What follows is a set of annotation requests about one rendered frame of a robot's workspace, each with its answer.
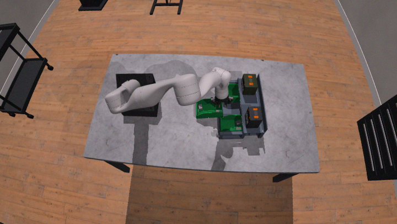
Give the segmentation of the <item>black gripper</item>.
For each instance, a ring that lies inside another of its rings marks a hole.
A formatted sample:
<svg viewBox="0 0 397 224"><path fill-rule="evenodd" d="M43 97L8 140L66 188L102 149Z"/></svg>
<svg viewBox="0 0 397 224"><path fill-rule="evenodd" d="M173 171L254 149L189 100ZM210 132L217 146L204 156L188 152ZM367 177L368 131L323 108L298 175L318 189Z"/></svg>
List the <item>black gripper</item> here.
<svg viewBox="0 0 397 224"><path fill-rule="evenodd" d="M233 101L233 96L231 96L231 97L227 96L225 99L218 99L216 96L214 98L211 97L211 102L214 105L218 105L219 108L220 108L221 101L224 102L224 106L226 108L227 104L230 104Z"/></svg>

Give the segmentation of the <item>green bin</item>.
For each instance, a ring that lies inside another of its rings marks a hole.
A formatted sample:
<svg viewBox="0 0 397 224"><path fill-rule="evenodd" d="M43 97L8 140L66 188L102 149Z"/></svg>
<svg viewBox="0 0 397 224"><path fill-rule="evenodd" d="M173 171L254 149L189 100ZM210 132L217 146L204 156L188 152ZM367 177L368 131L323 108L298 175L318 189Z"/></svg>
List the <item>green bin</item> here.
<svg viewBox="0 0 397 224"><path fill-rule="evenodd" d="M232 103L240 103L238 84L228 85L228 95L230 97L233 96Z"/></svg>
<svg viewBox="0 0 397 224"><path fill-rule="evenodd" d="M202 104L202 110L199 110L199 104ZM219 112L216 112L219 110ZM220 118L223 117L223 106L222 102L220 103L220 108L218 105L214 105L211 102L211 98L208 99L201 99L196 103L196 117L198 119L203 118Z"/></svg>
<svg viewBox="0 0 397 224"><path fill-rule="evenodd" d="M227 115L221 117L220 119L220 131L242 131L236 130L236 127L241 127L243 129L242 123L240 125L236 125L236 121L241 120L242 122L242 115Z"/></svg>

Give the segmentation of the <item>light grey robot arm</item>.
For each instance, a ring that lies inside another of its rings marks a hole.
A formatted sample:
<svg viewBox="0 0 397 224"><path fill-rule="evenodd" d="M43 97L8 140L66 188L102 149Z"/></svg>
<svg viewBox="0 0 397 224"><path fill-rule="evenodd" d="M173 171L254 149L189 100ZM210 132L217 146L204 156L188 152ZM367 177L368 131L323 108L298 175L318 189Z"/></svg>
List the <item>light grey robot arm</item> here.
<svg viewBox="0 0 397 224"><path fill-rule="evenodd" d="M105 101L112 114L123 113L133 109L155 106L173 87L178 104L187 106L200 101L214 87L215 96L218 99L225 99L228 96L228 85L231 78L230 72L214 67L210 73L201 77L199 83L194 74L184 74L142 87L137 80L132 79L106 95Z"/></svg>

